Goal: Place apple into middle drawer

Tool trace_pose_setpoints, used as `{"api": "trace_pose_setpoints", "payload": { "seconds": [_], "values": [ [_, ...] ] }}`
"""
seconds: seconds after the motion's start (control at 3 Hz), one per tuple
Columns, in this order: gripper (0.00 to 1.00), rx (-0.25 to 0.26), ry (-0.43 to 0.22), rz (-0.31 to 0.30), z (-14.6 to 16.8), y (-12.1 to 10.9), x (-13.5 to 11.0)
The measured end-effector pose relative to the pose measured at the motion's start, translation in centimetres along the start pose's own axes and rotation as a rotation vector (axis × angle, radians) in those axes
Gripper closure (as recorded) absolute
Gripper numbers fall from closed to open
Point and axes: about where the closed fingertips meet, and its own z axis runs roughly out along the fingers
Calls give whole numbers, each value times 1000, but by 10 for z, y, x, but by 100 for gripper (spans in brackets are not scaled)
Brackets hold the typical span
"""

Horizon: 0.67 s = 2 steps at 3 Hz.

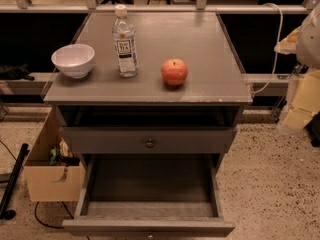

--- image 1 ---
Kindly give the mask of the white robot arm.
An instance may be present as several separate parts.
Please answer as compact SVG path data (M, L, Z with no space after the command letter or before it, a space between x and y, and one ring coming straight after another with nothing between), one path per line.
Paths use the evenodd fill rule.
M320 4L302 24L274 47L280 54L295 54L308 68L302 76L292 76L288 84L286 105L277 124L283 134L302 130L320 112Z

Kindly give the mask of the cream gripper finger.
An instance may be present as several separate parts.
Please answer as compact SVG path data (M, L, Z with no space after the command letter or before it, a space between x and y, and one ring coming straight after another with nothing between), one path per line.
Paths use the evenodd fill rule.
M301 27L297 27L287 37L278 42L274 47L274 51L284 55L295 54L300 29Z
M305 74L291 77L277 129L282 134L295 134L319 112L320 69L310 68Z

